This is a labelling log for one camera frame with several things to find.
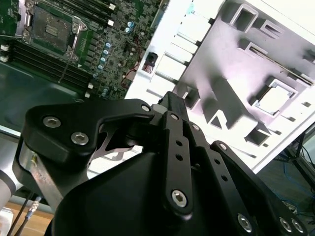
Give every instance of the white plastic part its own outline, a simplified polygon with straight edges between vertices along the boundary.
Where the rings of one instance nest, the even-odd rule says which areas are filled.
[[[89,88],[89,89],[93,89],[93,87],[94,87],[93,84],[92,84],[92,83],[89,83],[88,88]]]
[[[114,22],[113,22],[112,20],[108,20],[107,24],[108,24],[109,26],[113,26],[113,25],[114,25]]]
[[[116,6],[112,3],[109,4],[109,9],[115,10]]]
[[[3,45],[3,44],[1,44],[1,51],[7,52],[7,51],[9,51],[9,49],[10,49],[9,45]]]
[[[86,98],[90,98],[91,95],[90,95],[89,92],[85,92],[84,96],[85,96]]]
[[[8,60],[9,60],[8,56],[1,56],[0,57],[0,61],[2,61],[2,62],[8,62]]]

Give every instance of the connector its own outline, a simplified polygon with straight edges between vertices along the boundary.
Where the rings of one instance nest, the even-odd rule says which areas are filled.
[[[158,55],[156,53],[149,53],[144,64],[155,67],[157,59]]]

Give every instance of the cable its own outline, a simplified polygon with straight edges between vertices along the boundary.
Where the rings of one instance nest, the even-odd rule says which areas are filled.
[[[123,80],[122,80],[121,83],[120,83],[121,86],[122,86],[123,88],[125,88],[125,89],[127,88],[127,87],[125,87],[125,86],[123,85],[125,79],[126,79],[127,76],[128,76],[132,71],[134,71],[134,70],[137,68],[137,66],[140,64],[140,45],[139,45],[139,42],[138,42],[138,38],[136,38],[134,41],[135,41],[135,43],[137,44],[137,48],[138,48],[138,60],[137,60],[136,65],[126,73],[125,77],[123,78]]]
[[[283,163],[283,172],[284,172],[285,177],[286,177],[288,180],[290,180],[292,183],[295,183],[299,189],[301,189],[303,192],[305,192],[305,193],[308,194],[310,197],[312,197],[312,198],[315,199],[315,197],[314,197],[310,192],[308,192],[308,190],[306,190],[303,186],[301,186],[301,184],[300,184],[299,182],[297,182],[296,180],[292,179],[292,178],[288,175],[287,170],[286,170],[286,163]]]
[[[315,228],[310,231],[309,235],[312,235],[314,231],[315,231]]]
[[[315,167],[314,162],[313,162],[312,159],[311,159],[311,156],[310,156],[309,151],[307,151],[307,149],[306,149],[304,146],[302,146],[302,152],[303,152],[303,150],[305,150],[307,156],[309,157],[309,160],[311,161],[312,166]]]
[[[31,205],[28,213],[25,215],[25,219],[22,223],[22,225],[20,226],[20,228],[18,229],[18,231],[16,232],[16,234],[14,236],[20,236],[25,225],[27,224],[27,222],[29,221],[29,219],[31,218],[31,216],[35,213],[35,211],[37,210],[38,206],[39,206],[39,202],[41,200],[41,197],[38,196],[36,197],[35,201],[33,202],[33,204]]]
[[[11,225],[11,228],[10,228],[10,230],[9,230],[9,232],[8,232],[8,234],[7,234],[7,236],[11,236],[11,234],[12,234],[12,232],[13,232],[13,230],[14,230],[14,227],[15,227],[16,224],[18,223],[18,221],[19,221],[19,219],[20,219],[20,217],[21,217],[21,214],[22,214],[23,210],[24,210],[25,207],[26,207],[26,204],[27,204],[28,201],[32,198],[32,196],[33,196],[33,193],[30,192],[30,193],[28,194],[28,196],[26,197],[26,199],[25,199],[25,201],[24,201],[24,203],[23,203],[23,205],[22,205],[22,207],[21,207],[21,209],[20,209],[18,215],[16,216],[16,218],[15,218],[13,224]]]

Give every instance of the wire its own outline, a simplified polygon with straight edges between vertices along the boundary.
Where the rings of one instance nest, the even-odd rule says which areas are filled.
[[[305,152],[306,152],[307,156],[309,157],[309,159],[310,159],[310,161],[311,161],[312,166],[313,166],[313,167],[315,167],[314,162],[313,162],[313,160],[311,159],[311,156],[310,156],[309,151],[307,151],[307,149],[306,149],[304,146],[302,146],[302,153],[303,153],[303,150],[305,150]]]
[[[15,227],[16,224],[18,223],[18,221],[19,221],[19,219],[20,219],[20,217],[21,217],[21,214],[22,214],[23,210],[24,210],[25,207],[26,207],[26,204],[27,204],[28,201],[32,198],[32,196],[33,196],[33,192],[30,192],[30,193],[28,194],[28,196],[26,197],[26,199],[25,199],[25,201],[24,201],[24,203],[23,203],[23,205],[22,205],[22,207],[21,207],[21,209],[20,209],[18,215],[16,216],[16,218],[15,218],[15,220],[14,220],[14,222],[13,222],[13,224],[12,224],[12,226],[11,226],[11,228],[10,228],[8,234],[7,234],[7,236],[11,236],[11,234],[12,234],[12,232],[13,232],[13,230],[14,230],[14,227]]]
[[[28,221],[29,221],[28,218],[24,219],[23,223],[21,224],[20,228],[18,229],[18,231],[15,233],[14,236],[20,236],[21,235],[21,233],[22,233],[22,231],[23,231],[23,229],[24,229],[24,227],[25,227],[25,225],[27,224]]]
[[[312,235],[314,231],[315,231],[315,228],[310,231],[309,235]]]
[[[31,205],[30,209],[28,210],[28,213],[26,213],[25,219],[24,219],[22,225],[20,226],[20,228],[18,229],[18,231],[15,233],[14,236],[20,236],[21,235],[25,225],[27,224],[29,219],[32,217],[32,215],[35,213],[35,211],[37,210],[41,198],[42,197],[40,197],[40,196],[36,197],[36,199],[34,200],[34,202]]]
[[[305,189],[303,186],[301,186],[301,184],[299,182],[297,182],[296,180],[294,180],[293,178],[291,178],[288,173],[287,173],[287,170],[286,170],[286,163],[283,163],[283,172],[284,172],[284,175],[285,177],[290,180],[292,183],[295,183],[297,185],[297,187],[299,189],[301,189],[303,192],[305,192],[306,194],[308,194],[310,197],[314,198],[315,197],[307,190]]]
[[[136,38],[134,41],[135,41],[135,43],[136,43],[136,45],[137,45],[137,48],[138,48],[138,60],[137,60],[136,65],[126,73],[125,77],[123,78],[123,80],[122,80],[121,83],[120,83],[121,86],[122,86],[123,88],[125,88],[125,89],[126,89],[126,87],[124,86],[124,81],[125,81],[125,79],[126,79],[127,76],[128,76],[132,71],[134,71],[134,70],[137,68],[137,66],[140,64],[140,45],[139,45],[138,38]]]
[[[65,73],[67,72],[68,70],[68,67],[70,65],[70,62],[72,60],[72,57],[73,57],[73,53],[74,53],[74,50],[72,50],[71,54],[70,54],[70,58],[68,60],[68,63],[67,65],[65,66],[64,70],[63,70],[63,74],[61,75],[60,79],[58,80],[58,83],[60,84],[60,82],[63,80],[64,76],[65,76]]]

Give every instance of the metal bracket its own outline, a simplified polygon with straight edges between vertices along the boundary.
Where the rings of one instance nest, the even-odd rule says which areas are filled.
[[[183,120],[174,112],[168,111],[163,115],[163,129],[163,203],[181,221],[187,221],[192,216],[193,199],[189,142],[183,136]]]

